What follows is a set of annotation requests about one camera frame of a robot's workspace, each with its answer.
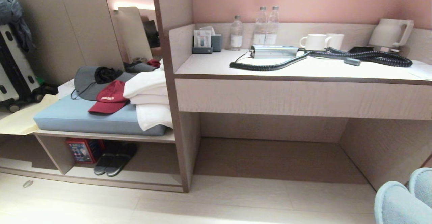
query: light strip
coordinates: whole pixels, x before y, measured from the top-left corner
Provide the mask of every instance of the light strip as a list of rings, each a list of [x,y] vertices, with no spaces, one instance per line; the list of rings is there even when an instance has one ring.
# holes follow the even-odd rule
[[[116,2],[114,3],[114,10],[118,10],[119,7],[136,7],[141,10],[155,10],[154,5],[146,5],[141,3],[131,3],[131,2]]]

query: white mug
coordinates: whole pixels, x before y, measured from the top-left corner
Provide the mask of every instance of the white mug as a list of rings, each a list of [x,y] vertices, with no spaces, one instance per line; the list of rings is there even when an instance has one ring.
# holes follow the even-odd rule
[[[306,50],[325,50],[328,47],[329,41],[332,40],[331,37],[327,38],[325,34],[308,34],[300,40],[300,47]]]
[[[341,49],[345,35],[337,33],[327,33],[326,35],[327,38],[331,38],[328,43],[328,47],[332,47],[334,49]]]

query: silver suitcase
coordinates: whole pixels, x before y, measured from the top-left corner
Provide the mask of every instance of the silver suitcase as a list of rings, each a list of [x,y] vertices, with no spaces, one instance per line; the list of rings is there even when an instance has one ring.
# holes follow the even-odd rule
[[[17,101],[39,101],[40,84],[9,25],[0,26],[0,105],[12,112]]]

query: electric kettle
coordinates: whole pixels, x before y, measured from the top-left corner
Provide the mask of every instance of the electric kettle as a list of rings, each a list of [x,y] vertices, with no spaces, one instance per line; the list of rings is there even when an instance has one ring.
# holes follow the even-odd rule
[[[408,41],[413,28],[413,20],[381,19],[372,33],[369,46],[373,46],[375,51],[398,52],[399,46]]]

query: coiled cord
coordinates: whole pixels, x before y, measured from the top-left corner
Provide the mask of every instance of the coiled cord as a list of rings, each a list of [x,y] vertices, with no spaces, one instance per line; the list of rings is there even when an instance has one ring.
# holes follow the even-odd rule
[[[344,52],[338,49],[334,49],[332,47],[327,48],[327,52],[324,51],[313,51],[311,56],[323,57],[323,58],[332,58],[332,59],[346,59],[353,58],[359,59],[361,61],[373,62],[377,64],[384,64],[388,66],[394,67],[410,67],[412,66],[412,61],[402,57],[400,55],[381,52],[381,51],[368,51],[368,52],[360,52],[360,53],[349,53]]]
[[[297,56],[295,58],[292,58],[290,60],[285,61],[284,63],[272,64],[272,65],[254,65],[254,64],[238,63],[237,61],[239,61],[239,59],[245,55],[244,54],[244,55],[240,56],[235,62],[231,62],[229,66],[230,66],[230,68],[247,70],[247,71],[258,71],[258,72],[276,71],[276,70],[283,69],[287,66],[290,66],[294,63],[297,63],[297,62],[305,59],[307,56],[309,56],[311,54],[312,54],[312,52],[306,52],[306,53],[304,53],[304,55]]]

